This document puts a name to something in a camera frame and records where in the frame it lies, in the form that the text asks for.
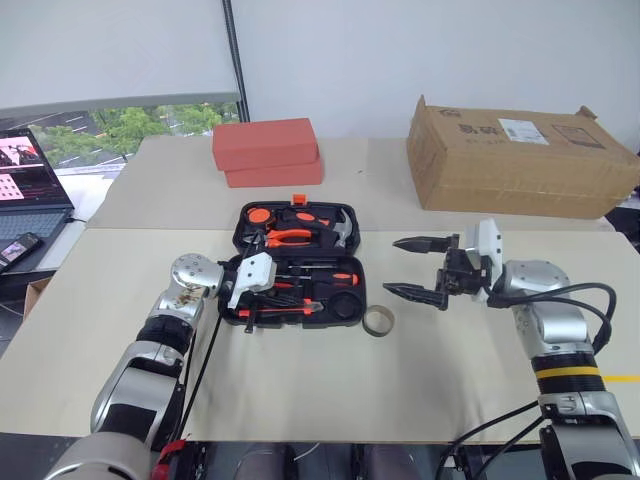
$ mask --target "brown cardboard box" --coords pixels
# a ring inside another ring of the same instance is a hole
[[[640,158],[575,115],[427,106],[407,139],[426,210],[598,218],[640,183]]]
[[[27,293],[24,297],[23,320],[27,318],[31,309],[35,307],[38,298],[40,298],[40,295],[44,292],[46,286],[49,285],[52,278],[53,277],[43,278],[41,280],[36,280],[35,282],[30,282],[29,285],[27,285]]]

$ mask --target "cardboard box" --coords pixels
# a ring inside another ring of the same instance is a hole
[[[308,118],[218,125],[212,148],[224,171],[313,163],[318,153]]]
[[[316,161],[313,163],[233,170],[224,174],[227,185],[232,188],[319,185],[324,178],[324,166],[320,153],[316,151]]]
[[[24,316],[22,317],[23,320],[27,318],[29,312],[33,309],[33,307],[35,307],[38,298],[40,298],[40,295],[42,294],[42,292],[44,292],[46,286],[49,285],[49,282],[52,278],[53,277],[43,278],[41,280],[36,280],[35,282],[30,282],[29,285],[27,285],[27,293],[24,297]]]
[[[640,181],[640,159],[575,115],[435,107],[420,97],[407,139],[426,210],[598,218]]]

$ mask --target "laptop screen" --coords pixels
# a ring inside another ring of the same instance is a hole
[[[0,210],[71,205],[29,129],[0,131]]]

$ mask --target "hammer head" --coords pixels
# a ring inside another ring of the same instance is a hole
[[[349,237],[349,235],[351,235],[352,224],[351,224],[351,218],[349,218],[349,215],[347,214],[345,209],[344,208],[341,209],[340,212],[344,217],[344,222],[342,223],[336,222],[336,224],[333,226],[333,231],[338,232],[338,235],[339,235],[338,240],[336,241],[334,246],[344,248],[346,246],[347,238]]]

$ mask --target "pliers handle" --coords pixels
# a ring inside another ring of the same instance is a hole
[[[302,228],[292,228],[290,230],[271,230],[267,233],[266,246],[276,247],[300,247],[310,245],[310,242],[283,242],[287,238],[307,238],[311,240],[311,231]]]

